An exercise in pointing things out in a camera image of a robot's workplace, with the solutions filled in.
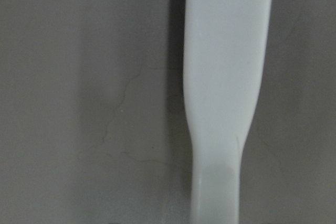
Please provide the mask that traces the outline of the white brush with black bristles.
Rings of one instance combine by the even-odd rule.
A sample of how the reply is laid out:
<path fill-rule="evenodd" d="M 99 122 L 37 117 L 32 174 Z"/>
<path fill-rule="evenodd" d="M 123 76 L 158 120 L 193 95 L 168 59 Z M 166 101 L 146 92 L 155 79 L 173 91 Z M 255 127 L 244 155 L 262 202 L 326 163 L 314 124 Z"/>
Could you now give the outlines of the white brush with black bristles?
<path fill-rule="evenodd" d="M 191 223 L 238 223 L 240 166 L 263 75 L 271 0 L 186 0 Z"/>

